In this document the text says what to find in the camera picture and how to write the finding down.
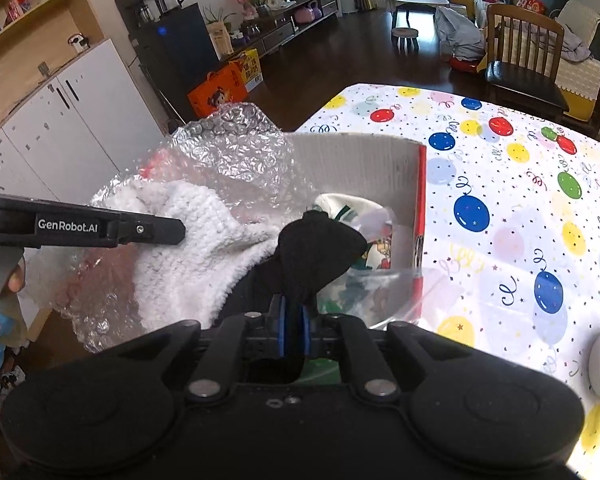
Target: red balloon print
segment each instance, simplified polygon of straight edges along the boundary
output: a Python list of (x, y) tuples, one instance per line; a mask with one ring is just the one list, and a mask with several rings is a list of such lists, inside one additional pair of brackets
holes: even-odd
[(509, 137), (513, 133), (513, 126), (504, 117), (489, 119), (489, 127), (493, 130), (494, 134), (503, 137)]
[(395, 117), (394, 111), (388, 108), (381, 108), (371, 114), (371, 120), (375, 123), (385, 123)]
[(558, 143), (558, 146), (560, 146), (564, 152), (569, 153), (569, 155), (576, 154), (576, 145), (571, 139), (567, 139), (565, 136), (558, 135), (558, 138), (555, 140)]

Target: white cabinet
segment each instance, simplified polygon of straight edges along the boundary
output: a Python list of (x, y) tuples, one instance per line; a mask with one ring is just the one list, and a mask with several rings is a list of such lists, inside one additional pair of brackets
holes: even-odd
[(57, 200), (0, 130), (0, 193)]
[(93, 136), (120, 171), (164, 139), (111, 40), (93, 48), (58, 75)]
[(24, 103), (3, 130), (62, 202), (87, 203), (117, 173), (56, 80)]

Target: red cushion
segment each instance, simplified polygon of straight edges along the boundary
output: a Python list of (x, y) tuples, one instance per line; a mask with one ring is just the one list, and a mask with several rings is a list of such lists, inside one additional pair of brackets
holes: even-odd
[(538, 14), (544, 14), (546, 7), (540, 0), (518, 0), (516, 6), (522, 7), (523, 9), (532, 10)]
[(478, 65), (480, 65), (480, 60), (476, 61), (462, 61), (457, 57), (452, 57), (449, 60), (449, 65), (454, 70), (458, 70), (458, 72), (468, 72), (470, 74), (475, 74), (478, 72)]

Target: metal screw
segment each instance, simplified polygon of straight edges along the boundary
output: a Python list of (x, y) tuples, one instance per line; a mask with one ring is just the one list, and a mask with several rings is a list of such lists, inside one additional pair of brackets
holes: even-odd
[(395, 393), (398, 386), (386, 379), (373, 379), (365, 384), (365, 390), (375, 397), (387, 397)]
[(210, 379), (200, 379), (189, 385), (189, 391), (196, 397), (212, 397), (220, 393), (220, 384)]

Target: cabinet handle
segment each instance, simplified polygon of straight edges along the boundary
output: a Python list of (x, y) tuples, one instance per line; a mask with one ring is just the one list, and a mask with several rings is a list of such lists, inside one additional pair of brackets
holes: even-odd
[(66, 101), (66, 99), (64, 98), (64, 96), (62, 95), (62, 92), (60, 91), (60, 87), (56, 88), (56, 90), (58, 91), (58, 95), (60, 96), (60, 98), (62, 99), (62, 102), (64, 103), (64, 106), (66, 106), (67, 110), (71, 110), (71, 107), (69, 106), (69, 103)]
[(74, 97), (75, 97), (75, 100), (76, 100), (76, 101), (79, 101), (79, 100), (80, 100), (80, 98), (78, 97), (78, 94), (77, 94), (77, 93), (75, 93), (74, 87), (72, 87), (72, 86), (71, 86), (71, 83), (69, 83), (69, 80), (68, 80), (68, 79), (66, 79), (65, 81), (66, 81), (66, 85), (69, 87), (69, 90), (71, 90), (71, 93), (74, 95)]

